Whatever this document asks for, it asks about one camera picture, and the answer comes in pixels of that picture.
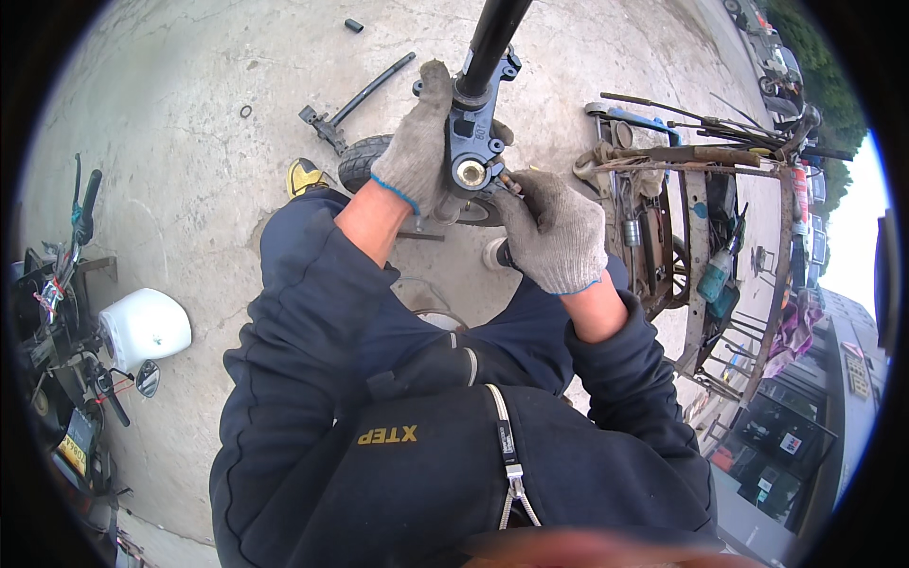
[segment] zipper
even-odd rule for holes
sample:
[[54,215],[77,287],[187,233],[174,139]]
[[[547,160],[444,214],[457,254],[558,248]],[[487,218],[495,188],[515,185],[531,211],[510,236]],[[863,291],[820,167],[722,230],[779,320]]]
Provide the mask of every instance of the zipper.
[[474,386],[474,381],[476,380],[476,353],[470,347],[465,347],[467,351],[467,356],[470,357],[470,377],[467,379],[467,386]]
[[508,409],[505,407],[505,400],[499,387],[494,384],[485,384],[489,392],[493,394],[495,401],[495,410],[499,415],[496,424],[496,433],[499,439],[499,445],[502,448],[502,460],[505,465],[505,479],[508,480],[508,494],[505,495],[505,503],[502,507],[502,518],[499,520],[499,530],[502,531],[508,526],[508,517],[511,516],[512,505],[514,501],[520,501],[527,511],[534,526],[541,526],[540,519],[534,512],[534,507],[530,504],[527,493],[524,492],[524,467],[517,461],[517,450],[514,447],[514,437],[512,436],[511,421],[508,420]]

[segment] xtep logo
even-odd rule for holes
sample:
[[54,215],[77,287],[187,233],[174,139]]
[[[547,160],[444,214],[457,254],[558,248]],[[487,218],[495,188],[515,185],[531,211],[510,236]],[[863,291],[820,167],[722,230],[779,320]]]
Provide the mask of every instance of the xtep logo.
[[416,424],[412,426],[401,426],[401,429],[404,433],[399,438],[397,426],[392,428],[373,428],[357,438],[356,442],[360,445],[366,445],[368,443],[416,442],[416,435],[414,435]]

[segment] white plastic part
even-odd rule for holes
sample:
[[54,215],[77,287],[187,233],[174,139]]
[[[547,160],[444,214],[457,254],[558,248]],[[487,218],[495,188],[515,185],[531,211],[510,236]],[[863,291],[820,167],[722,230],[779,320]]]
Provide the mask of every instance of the white plastic part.
[[189,318],[167,294],[142,288],[107,306],[98,322],[110,339],[114,367],[129,372],[145,359],[163,359],[193,341]]

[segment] hand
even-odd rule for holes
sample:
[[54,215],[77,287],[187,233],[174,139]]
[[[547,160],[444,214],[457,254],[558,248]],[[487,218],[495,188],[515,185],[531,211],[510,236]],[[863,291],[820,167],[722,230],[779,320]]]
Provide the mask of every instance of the hand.
[[445,119],[452,105],[452,79],[441,61],[420,67],[420,100],[395,131],[392,143],[372,167],[373,179],[429,215],[444,193]]
[[512,179],[524,200],[498,191],[493,202],[514,263],[549,294],[576,294],[600,282],[608,261],[603,208],[555,174],[523,170]]

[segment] cracked concrete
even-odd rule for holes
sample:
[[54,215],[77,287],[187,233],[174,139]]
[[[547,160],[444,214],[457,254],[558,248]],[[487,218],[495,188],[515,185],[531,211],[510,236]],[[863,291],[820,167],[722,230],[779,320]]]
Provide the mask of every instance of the cracked concrete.
[[[208,468],[233,386],[221,356],[237,345],[246,305],[261,287],[258,239],[286,202],[292,159],[306,156],[329,174],[338,164],[297,113],[307,104],[337,110],[411,50],[420,61],[459,68],[482,3],[119,0],[86,32],[35,130],[22,188],[24,242],[68,238],[72,156],[81,153],[86,171],[105,176],[86,257],[116,254],[119,268],[117,283],[103,272],[88,276],[94,310],[151,287],[174,297],[194,330],[190,348],[161,362],[155,398],[122,396],[133,425],[113,424],[109,433],[123,484],[134,489],[123,507],[192,541],[211,538]],[[365,30],[345,29],[347,17]],[[505,152],[513,168],[570,175],[594,140],[584,104],[601,91],[730,115],[713,91],[767,120],[720,0],[537,1],[513,43],[524,69],[503,86],[497,111],[516,135]],[[348,143],[394,131],[415,102],[418,66],[405,67],[345,120]],[[253,108],[246,119],[243,105]],[[653,109],[629,110],[653,116]],[[766,182],[740,187],[752,202],[751,219],[774,218],[774,211],[779,218],[779,194],[765,191]],[[758,225],[749,224],[745,250],[754,243],[775,249],[776,228],[752,228]],[[517,274],[489,273],[480,262],[483,245],[503,233],[452,226],[444,243],[399,241],[392,262],[434,282],[470,325],[482,324],[518,282]],[[746,286],[743,298],[769,302],[758,284]],[[428,300],[421,285],[395,290],[409,304]],[[670,354],[681,348],[683,321],[680,310],[657,322]],[[679,388],[683,404],[698,394],[684,382]],[[146,551],[154,563],[202,565],[153,540]]]

